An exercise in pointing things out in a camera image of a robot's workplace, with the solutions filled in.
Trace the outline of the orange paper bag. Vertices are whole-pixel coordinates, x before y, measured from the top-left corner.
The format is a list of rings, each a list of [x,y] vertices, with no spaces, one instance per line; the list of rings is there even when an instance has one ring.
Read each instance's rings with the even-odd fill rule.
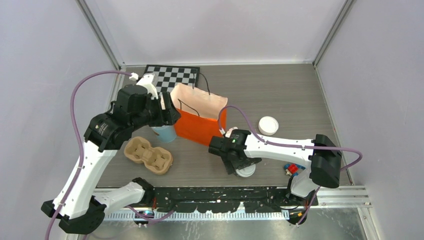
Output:
[[[181,117],[174,125],[176,135],[208,146],[212,137],[220,137],[226,127],[228,98],[178,83],[170,93],[173,105]]]

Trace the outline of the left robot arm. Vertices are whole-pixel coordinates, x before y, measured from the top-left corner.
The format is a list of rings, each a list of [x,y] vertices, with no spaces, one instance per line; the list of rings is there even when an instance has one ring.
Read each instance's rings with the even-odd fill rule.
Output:
[[[132,204],[148,207],[154,200],[153,186],[137,177],[104,195],[94,190],[109,162],[133,132],[144,127],[172,126],[181,117],[171,94],[130,84],[120,89],[110,109],[93,117],[79,140],[80,155],[60,194],[45,201],[41,210],[68,234],[88,235],[105,216]]]

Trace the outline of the white cup lid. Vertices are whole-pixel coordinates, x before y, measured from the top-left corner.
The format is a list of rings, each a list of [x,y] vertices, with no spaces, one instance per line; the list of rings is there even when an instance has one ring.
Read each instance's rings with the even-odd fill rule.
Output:
[[[279,123],[271,116],[263,116],[258,122],[258,129],[262,135],[272,136],[279,130]]]

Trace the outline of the white sip lid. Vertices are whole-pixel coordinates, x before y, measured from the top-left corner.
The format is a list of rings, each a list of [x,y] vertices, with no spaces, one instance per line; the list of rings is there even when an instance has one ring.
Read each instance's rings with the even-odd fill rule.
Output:
[[[255,171],[256,171],[256,164],[252,164],[243,169],[236,169],[234,174],[237,175],[238,177],[248,178],[252,176],[255,173]]]

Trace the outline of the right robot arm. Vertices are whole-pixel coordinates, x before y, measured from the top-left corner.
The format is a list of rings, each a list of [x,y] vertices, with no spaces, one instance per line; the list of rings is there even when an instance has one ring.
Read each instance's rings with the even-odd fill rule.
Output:
[[[318,187],[335,189],[340,186],[342,153],[326,135],[295,140],[234,129],[229,136],[212,137],[208,151],[221,158],[229,175],[243,178],[252,176],[262,159],[304,167],[287,185],[285,198],[291,205],[299,205]]]

